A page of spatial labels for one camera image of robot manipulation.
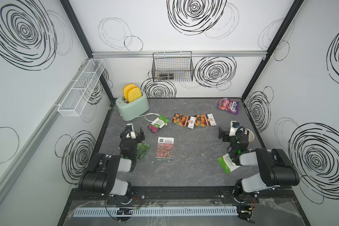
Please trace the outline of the green leafy seed packet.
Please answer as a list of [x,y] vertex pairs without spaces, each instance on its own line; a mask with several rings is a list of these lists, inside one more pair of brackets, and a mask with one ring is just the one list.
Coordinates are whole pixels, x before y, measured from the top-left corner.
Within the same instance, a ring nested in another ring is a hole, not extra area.
[[145,142],[138,143],[136,159],[142,160],[149,149],[150,149],[150,145],[148,143],[145,143]]

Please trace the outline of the green white impatiens seed packet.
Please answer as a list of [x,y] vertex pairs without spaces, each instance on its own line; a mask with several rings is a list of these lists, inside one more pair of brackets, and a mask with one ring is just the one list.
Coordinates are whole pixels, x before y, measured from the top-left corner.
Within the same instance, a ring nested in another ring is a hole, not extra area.
[[152,133],[157,133],[159,130],[161,130],[164,126],[166,126],[169,123],[169,119],[159,115],[154,121],[151,122],[151,124],[148,126],[150,131]]

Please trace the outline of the pink flower field seed packet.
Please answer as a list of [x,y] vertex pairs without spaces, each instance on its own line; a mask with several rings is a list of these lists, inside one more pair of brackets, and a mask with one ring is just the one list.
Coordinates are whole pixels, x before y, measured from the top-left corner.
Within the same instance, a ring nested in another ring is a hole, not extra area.
[[158,137],[156,159],[158,161],[173,161],[174,138]]

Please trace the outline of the orange marigold seed packet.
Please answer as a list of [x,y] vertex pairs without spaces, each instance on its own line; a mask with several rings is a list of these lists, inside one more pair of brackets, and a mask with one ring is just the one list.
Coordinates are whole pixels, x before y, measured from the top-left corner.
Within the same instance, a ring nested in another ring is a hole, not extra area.
[[195,116],[176,113],[172,118],[172,123],[181,127],[193,129],[197,125],[197,118]]
[[213,114],[195,116],[195,127],[197,128],[216,126],[216,125],[217,124],[215,122],[215,118]]

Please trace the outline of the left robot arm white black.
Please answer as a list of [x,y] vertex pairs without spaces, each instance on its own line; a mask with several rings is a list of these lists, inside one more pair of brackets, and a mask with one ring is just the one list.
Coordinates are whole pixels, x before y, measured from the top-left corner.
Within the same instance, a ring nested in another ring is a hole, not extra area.
[[95,153],[82,174],[78,188],[81,191],[105,195],[129,196],[131,183],[117,178],[118,172],[133,172],[137,163],[137,145],[145,140],[143,129],[135,132],[128,123],[120,134],[120,154]]

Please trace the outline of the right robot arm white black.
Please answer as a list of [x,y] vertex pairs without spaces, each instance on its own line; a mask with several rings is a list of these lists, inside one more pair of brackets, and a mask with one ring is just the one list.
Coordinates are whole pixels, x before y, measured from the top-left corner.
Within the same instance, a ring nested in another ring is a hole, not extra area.
[[218,138],[229,143],[227,153],[220,158],[225,164],[225,169],[230,170],[233,166],[256,166],[259,169],[257,174],[237,180],[233,189],[235,199],[242,202],[246,194],[299,184],[300,176],[284,150],[265,148],[249,150],[250,131],[243,126],[231,129],[231,131],[224,131],[221,127],[218,129]]

